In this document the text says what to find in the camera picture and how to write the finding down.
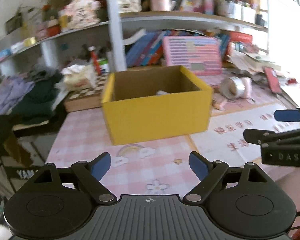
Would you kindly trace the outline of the red book box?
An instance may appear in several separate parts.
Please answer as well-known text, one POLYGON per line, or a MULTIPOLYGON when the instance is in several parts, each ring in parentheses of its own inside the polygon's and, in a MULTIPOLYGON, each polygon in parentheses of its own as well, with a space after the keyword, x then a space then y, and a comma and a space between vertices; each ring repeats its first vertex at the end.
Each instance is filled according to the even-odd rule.
POLYGON ((250 34, 245 34, 237 31, 231 31, 229 33, 231 42, 243 42, 243 43, 252 43, 253 36, 250 34))

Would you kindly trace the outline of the pile of clothes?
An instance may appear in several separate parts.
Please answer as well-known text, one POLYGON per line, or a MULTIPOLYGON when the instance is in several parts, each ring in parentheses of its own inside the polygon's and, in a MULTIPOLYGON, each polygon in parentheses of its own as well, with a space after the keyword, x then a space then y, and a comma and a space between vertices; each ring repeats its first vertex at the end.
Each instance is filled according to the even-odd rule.
POLYGON ((0 128, 52 119, 62 101, 62 73, 44 64, 4 78, 0 84, 0 128))

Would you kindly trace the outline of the yellow cardboard box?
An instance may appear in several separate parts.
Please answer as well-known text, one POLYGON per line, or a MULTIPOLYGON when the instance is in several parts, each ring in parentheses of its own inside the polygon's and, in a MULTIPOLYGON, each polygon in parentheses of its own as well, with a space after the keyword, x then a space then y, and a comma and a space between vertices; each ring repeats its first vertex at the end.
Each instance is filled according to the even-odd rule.
POLYGON ((210 85, 172 66, 111 73, 101 105, 111 142, 124 145, 207 130, 212 99, 210 85))

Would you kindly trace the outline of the white quilted handbag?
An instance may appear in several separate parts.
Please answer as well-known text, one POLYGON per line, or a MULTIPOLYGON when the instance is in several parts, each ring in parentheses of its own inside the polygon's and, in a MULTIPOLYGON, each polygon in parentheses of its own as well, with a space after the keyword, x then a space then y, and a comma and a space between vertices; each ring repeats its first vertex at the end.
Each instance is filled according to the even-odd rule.
POLYGON ((140 12, 142 10, 141 0, 117 0, 119 13, 140 12))

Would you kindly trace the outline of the pink floral doll ornament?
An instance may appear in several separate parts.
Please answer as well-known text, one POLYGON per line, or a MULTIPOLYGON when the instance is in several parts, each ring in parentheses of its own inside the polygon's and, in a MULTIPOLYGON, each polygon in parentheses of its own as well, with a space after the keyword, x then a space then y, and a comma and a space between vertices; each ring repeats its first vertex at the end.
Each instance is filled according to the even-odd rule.
POLYGON ((96 0, 72 0, 65 7, 65 14, 68 17, 69 29, 82 29, 90 25, 99 24, 97 10, 100 2, 96 0))

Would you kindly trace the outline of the pink cartoon desk mat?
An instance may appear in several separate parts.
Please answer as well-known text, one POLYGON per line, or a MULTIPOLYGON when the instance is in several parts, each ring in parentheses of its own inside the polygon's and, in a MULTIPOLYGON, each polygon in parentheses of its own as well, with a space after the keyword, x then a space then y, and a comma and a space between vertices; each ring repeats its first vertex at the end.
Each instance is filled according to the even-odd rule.
POLYGON ((112 193, 185 195, 198 179, 189 167, 189 155, 197 151, 210 161, 231 166, 260 161, 257 146, 243 139, 246 128, 284 132, 299 127, 277 122, 279 103, 219 116, 210 116, 203 132, 165 139, 114 145, 102 107, 69 113, 48 155, 48 162, 69 167, 77 161, 92 161, 103 152, 111 156, 111 168, 102 184, 112 193))

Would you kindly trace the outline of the pink plush toy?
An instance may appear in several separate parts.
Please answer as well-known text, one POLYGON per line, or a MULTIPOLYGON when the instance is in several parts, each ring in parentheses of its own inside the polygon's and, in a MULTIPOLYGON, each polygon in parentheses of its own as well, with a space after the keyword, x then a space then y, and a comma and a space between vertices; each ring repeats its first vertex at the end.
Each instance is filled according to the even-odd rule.
POLYGON ((163 90, 159 90, 156 92, 156 95, 168 95, 169 93, 168 92, 165 92, 163 90))

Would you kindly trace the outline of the white shelf unit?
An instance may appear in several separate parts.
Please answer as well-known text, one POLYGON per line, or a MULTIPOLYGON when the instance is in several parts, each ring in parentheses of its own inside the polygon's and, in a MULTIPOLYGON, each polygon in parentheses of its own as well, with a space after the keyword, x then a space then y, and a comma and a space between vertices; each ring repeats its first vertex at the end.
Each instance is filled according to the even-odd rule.
POLYGON ((0 80, 28 71, 34 63, 59 69, 86 47, 103 47, 110 70, 127 70, 127 37, 140 29, 244 31, 255 29, 265 36, 268 29, 255 23, 255 12, 233 4, 219 13, 216 0, 170 1, 170 11, 151 11, 150 0, 141 0, 140 12, 119 13, 117 0, 100 2, 99 24, 69 29, 65 7, 72 0, 0 0, 0 80))

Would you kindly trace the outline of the row of blue books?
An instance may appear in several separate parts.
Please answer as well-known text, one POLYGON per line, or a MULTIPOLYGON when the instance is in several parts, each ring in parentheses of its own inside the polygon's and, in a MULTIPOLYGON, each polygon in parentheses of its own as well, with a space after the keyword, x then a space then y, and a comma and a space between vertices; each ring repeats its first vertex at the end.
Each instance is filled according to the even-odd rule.
POLYGON ((127 67, 145 66, 162 45, 162 39, 170 35, 170 30, 149 31, 126 51, 127 67))

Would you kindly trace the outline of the checkered board box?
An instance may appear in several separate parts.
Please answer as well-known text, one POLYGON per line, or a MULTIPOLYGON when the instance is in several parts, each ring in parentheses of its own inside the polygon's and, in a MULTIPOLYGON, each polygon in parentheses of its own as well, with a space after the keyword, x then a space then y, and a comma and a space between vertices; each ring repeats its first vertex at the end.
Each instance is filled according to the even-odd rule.
POLYGON ((71 92, 64 100, 64 107, 68 113, 87 109, 100 108, 104 86, 107 83, 108 73, 96 78, 94 87, 71 92))

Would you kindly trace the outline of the silver tape roll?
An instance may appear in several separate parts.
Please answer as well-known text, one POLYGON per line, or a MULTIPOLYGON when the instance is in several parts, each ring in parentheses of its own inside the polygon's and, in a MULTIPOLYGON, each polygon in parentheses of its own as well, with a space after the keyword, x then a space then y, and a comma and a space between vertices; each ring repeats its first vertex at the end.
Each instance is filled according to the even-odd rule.
POLYGON ((252 80, 249 77, 227 77, 222 80, 219 92, 230 100, 248 99, 252 93, 252 80))

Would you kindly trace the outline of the stack of papers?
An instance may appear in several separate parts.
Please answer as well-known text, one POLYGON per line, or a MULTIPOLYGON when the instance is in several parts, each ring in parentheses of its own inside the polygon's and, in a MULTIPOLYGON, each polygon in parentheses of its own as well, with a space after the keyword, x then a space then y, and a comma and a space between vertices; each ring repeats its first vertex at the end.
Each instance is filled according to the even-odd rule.
POLYGON ((257 73, 263 73, 265 68, 273 69, 275 72, 281 72, 281 67, 271 61, 268 61, 267 57, 263 57, 254 53, 242 53, 237 50, 233 50, 228 55, 228 61, 235 65, 239 70, 248 72, 251 75, 257 73))

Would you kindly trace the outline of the pink calculator learning board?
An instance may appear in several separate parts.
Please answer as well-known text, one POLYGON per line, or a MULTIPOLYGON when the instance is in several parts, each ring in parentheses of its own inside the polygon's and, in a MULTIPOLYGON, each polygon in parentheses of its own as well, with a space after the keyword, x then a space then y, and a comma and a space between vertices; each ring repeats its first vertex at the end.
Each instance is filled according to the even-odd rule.
POLYGON ((214 37, 165 36, 162 47, 167 66, 184 66, 198 76, 220 75, 222 59, 214 37))

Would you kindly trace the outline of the red smartphone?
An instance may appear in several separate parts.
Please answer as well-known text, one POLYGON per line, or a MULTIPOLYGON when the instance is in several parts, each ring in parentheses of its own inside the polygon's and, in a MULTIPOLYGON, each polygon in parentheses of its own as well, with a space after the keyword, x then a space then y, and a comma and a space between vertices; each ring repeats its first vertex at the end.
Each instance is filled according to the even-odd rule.
POLYGON ((282 89, 280 87, 280 83, 279 83, 279 80, 278 80, 275 70, 270 67, 264 67, 263 71, 268 80, 268 86, 269 86, 271 92, 274 94, 281 94, 282 89))

